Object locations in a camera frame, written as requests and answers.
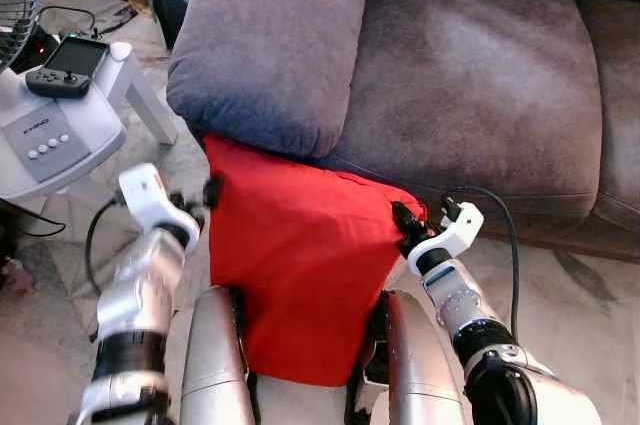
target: marble floor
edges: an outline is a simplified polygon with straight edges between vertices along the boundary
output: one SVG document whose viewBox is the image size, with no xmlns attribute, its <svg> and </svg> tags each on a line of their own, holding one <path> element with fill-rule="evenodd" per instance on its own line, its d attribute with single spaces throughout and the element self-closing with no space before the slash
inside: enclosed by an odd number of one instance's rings
<svg viewBox="0 0 640 425">
<path fill-rule="evenodd" d="M 45 4 L 88 8 L 99 28 L 117 21 L 125 4 L 116 0 L 43 0 Z M 52 32 L 86 26 L 81 16 L 51 11 L 43 17 Z M 150 19 L 136 17 L 110 34 L 133 44 L 150 83 L 162 96 L 168 52 Z M 122 149 L 93 177 L 113 186 L 119 171 L 134 164 L 156 164 L 169 189 L 195 195 L 207 176 L 206 160 L 183 123 L 177 143 L 158 145 L 135 113 L 121 113 L 128 131 Z M 90 378 L 95 346 L 87 335 L 95 327 L 95 298 L 82 272 L 83 236 L 91 212 L 62 194 L 47 200 L 44 213 L 70 225 L 47 240 L 26 240 L 20 258 L 35 276 L 35 292 L 17 296 L 0 290 L 0 422 L 3 425 L 66 423 L 77 409 Z M 95 241 L 97 279 L 107 283 L 126 247 L 135 239 L 126 214 L 109 212 Z M 608 425 L 640 423 L 640 265 L 563 251 L 521 247 L 520 338 L 536 357 L 568 383 L 587 392 Z M 503 317 L 511 287 L 509 247 L 481 239 L 462 257 Z M 190 257 L 178 293 L 179 312 L 168 340 L 167 376 L 179 397 L 185 347 L 194 299 L 208 284 L 207 236 Z M 432 311 L 413 276 L 402 266 L 391 288 L 414 294 Z M 452 365 L 461 380 L 457 364 Z M 344 390 L 311 387 L 261 377 L 258 385 L 263 424 L 339 424 Z M 373 423 L 388 423 L 386 398 L 376 405 Z M 174 401 L 174 415 L 179 413 Z"/>
</svg>

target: red fabric bag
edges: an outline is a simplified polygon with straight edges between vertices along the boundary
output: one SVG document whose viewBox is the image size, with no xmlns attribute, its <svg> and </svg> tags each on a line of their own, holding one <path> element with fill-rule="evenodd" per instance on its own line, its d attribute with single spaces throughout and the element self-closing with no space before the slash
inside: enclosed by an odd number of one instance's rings
<svg viewBox="0 0 640 425">
<path fill-rule="evenodd" d="M 245 301 L 246 355 L 259 374 L 322 386 L 347 383 L 366 323 L 399 252 L 397 188 L 293 163 L 209 135 L 224 177 L 211 220 L 211 281 Z"/>
</svg>

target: gray couch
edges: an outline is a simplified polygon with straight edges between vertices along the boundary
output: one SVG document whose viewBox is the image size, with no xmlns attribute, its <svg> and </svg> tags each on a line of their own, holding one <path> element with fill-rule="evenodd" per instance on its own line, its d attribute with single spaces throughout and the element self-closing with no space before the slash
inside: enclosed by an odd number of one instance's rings
<svg viewBox="0 0 640 425">
<path fill-rule="evenodd" d="M 432 205 L 481 185 L 523 240 L 640 260 L 639 0 L 191 0 L 167 97 L 195 129 Z"/>
</svg>

